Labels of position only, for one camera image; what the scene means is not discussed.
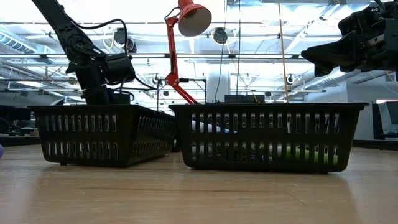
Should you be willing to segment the blue dry-erase marker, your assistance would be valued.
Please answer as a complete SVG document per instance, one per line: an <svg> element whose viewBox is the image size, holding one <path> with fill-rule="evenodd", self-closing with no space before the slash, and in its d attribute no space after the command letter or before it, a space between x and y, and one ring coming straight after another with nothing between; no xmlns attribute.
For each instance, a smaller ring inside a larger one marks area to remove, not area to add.
<svg viewBox="0 0 398 224"><path fill-rule="evenodd" d="M212 133L212 132L216 132L216 133L220 133L221 132L221 128L219 126L213 126L212 124L205 124L204 122L198 122L198 129L199 132L204 133L205 131L207 131L208 133ZM192 121L192 130L196 131L197 130L197 122L196 121Z"/></svg>
<svg viewBox="0 0 398 224"><path fill-rule="evenodd" d="M265 161L265 150L261 147L259 150L251 148L249 151L250 161L264 162Z"/></svg>

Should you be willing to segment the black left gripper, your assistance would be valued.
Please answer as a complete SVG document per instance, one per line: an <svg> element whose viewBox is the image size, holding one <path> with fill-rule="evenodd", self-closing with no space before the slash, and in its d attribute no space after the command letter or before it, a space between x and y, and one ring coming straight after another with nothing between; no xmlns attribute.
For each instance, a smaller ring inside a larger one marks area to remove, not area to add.
<svg viewBox="0 0 398 224"><path fill-rule="evenodd" d="M130 103L129 94L116 93L110 88L84 90L83 97L88 105L118 105Z"/></svg>

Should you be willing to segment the black slotted plastic basket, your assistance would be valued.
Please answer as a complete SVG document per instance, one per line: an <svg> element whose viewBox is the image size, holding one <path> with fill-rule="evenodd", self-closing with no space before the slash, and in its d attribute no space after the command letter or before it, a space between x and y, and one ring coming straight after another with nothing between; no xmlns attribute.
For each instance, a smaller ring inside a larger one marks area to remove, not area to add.
<svg viewBox="0 0 398 224"><path fill-rule="evenodd" d="M130 167L174 148L175 118L143 106L33 106L31 110L48 162Z"/></svg>
<svg viewBox="0 0 398 224"><path fill-rule="evenodd" d="M203 170L273 172L342 172L349 161L364 103L208 103L172 105L184 163ZM192 130L192 121L197 130ZM199 132L198 122L221 128ZM287 146L338 148L338 163L324 164L286 158ZM265 150L265 161L250 161L251 148Z"/></svg>

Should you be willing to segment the long ceiling light bar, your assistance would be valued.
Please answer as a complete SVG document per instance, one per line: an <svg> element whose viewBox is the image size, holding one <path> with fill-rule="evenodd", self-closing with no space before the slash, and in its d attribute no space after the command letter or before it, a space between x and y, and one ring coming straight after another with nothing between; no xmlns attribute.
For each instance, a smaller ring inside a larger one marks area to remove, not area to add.
<svg viewBox="0 0 398 224"><path fill-rule="evenodd" d="M169 54L131 54L133 58L169 58ZM64 54L0 54L1 59L23 58L23 59L45 59L67 58ZM177 54L177 58L231 58L231 59L303 59L298 54Z"/></svg>

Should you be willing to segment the red desk lamp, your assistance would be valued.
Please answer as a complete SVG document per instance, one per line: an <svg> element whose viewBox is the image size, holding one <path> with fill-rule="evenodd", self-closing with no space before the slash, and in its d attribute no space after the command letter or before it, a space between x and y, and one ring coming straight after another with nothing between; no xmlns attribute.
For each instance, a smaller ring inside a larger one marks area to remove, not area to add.
<svg viewBox="0 0 398 224"><path fill-rule="evenodd" d="M167 37L170 55L170 73L165 82L170 85L188 103L196 104L197 101L190 96L181 86L177 65L177 52L174 39L174 25L178 24L180 33L185 37L194 37L202 34L211 24L211 12L193 0L178 0L178 6L173 8L164 18L167 26Z"/></svg>

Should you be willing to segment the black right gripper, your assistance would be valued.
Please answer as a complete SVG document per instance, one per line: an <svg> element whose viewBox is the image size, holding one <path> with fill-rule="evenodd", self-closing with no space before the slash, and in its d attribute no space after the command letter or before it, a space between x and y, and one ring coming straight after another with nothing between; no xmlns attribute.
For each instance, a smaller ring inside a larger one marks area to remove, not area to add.
<svg viewBox="0 0 398 224"><path fill-rule="evenodd" d="M398 0L374 1L339 21L340 40L301 52L314 64L316 77L353 62L361 70L398 71Z"/></svg>

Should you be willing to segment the black box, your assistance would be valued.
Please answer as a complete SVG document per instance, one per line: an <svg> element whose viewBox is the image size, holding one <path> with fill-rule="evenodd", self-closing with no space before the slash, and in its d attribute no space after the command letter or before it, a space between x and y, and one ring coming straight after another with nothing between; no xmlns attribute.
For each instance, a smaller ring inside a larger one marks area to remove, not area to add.
<svg viewBox="0 0 398 224"><path fill-rule="evenodd" d="M264 95L225 95L225 103L264 103Z"/></svg>

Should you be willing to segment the black desk partition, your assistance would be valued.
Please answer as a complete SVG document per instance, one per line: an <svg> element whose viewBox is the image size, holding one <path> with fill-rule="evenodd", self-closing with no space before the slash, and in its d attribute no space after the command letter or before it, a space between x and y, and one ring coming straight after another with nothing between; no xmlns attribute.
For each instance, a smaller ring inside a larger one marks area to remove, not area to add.
<svg viewBox="0 0 398 224"><path fill-rule="evenodd" d="M373 138L398 141L398 101L372 103Z"/></svg>

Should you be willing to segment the dark desk furniture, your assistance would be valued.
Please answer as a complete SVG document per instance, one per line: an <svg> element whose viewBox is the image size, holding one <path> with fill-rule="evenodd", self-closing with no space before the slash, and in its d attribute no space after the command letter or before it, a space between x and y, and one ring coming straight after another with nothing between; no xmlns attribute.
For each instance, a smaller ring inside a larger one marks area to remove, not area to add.
<svg viewBox="0 0 398 224"><path fill-rule="evenodd" d="M35 131L29 108L0 105L0 134L26 136Z"/></svg>

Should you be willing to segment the silver ventilation duct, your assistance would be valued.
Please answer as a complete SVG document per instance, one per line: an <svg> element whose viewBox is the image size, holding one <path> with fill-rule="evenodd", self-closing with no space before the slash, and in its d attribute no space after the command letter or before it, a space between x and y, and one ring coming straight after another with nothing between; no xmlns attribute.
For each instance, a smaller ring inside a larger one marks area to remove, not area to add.
<svg viewBox="0 0 398 224"><path fill-rule="evenodd" d="M23 54L34 54L37 51L35 45L23 42L15 35L0 29L0 44L6 45L14 50L22 52Z"/></svg>
<svg viewBox="0 0 398 224"><path fill-rule="evenodd" d="M341 72L338 68L336 68L336 69L333 69L332 73L329 75L326 75L324 77L315 78L314 81L306 84L303 89L309 90L311 88L315 88L316 86L329 86L332 84L339 83L341 81L345 81L349 78L355 77L362 73L365 73L365 72L362 72L361 70L355 70L353 72L344 73L344 72Z"/></svg>

